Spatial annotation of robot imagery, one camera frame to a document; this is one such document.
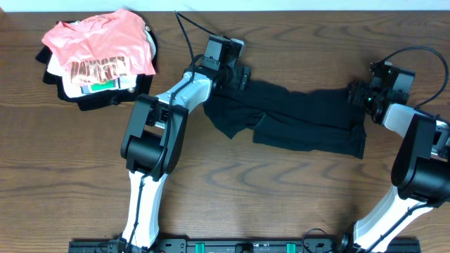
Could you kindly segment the black garment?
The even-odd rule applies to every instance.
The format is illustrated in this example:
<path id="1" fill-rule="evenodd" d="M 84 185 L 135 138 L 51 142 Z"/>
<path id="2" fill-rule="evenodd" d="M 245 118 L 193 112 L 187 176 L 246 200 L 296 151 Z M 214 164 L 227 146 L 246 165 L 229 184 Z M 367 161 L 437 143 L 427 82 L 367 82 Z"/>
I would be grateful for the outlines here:
<path id="1" fill-rule="evenodd" d="M 365 111 L 347 101 L 346 89 L 289 91 L 264 81 L 243 90 L 222 88 L 204 102 L 205 114 L 229 138 L 253 130 L 254 143 L 295 151 L 364 156 Z"/>

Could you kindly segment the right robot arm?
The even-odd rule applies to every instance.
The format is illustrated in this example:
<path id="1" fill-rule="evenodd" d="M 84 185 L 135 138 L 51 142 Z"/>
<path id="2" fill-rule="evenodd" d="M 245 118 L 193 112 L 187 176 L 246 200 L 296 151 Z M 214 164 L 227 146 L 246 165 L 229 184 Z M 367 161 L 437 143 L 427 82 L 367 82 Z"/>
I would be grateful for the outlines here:
<path id="1" fill-rule="evenodd" d="M 392 165 L 392 185 L 381 201 L 342 237 L 337 252 L 420 252 L 399 239 L 414 219 L 449 201 L 449 123 L 409 107 L 415 72 L 386 60 L 371 65 L 370 82 L 354 82 L 348 101 L 403 141 Z"/>

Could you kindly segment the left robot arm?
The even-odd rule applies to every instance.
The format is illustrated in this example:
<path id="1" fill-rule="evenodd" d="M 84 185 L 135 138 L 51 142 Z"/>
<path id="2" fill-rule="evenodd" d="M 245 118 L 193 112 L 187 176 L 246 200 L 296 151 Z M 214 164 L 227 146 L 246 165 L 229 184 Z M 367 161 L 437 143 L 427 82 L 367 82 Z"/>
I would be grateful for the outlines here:
<path id="1" fill-rule="evenodd" d="M 127 224 L 119 252 L 149 252 L 157 240 L 165 181 L 179 161 L 187 119 L 214 89 L 243 89 L 251 69 L 237 64 L 244 41 L 210 35 L 204 54 L 192 57 L 181 80 L 156 96 L 142 94 L 120 148 L 131 184 Z"/>

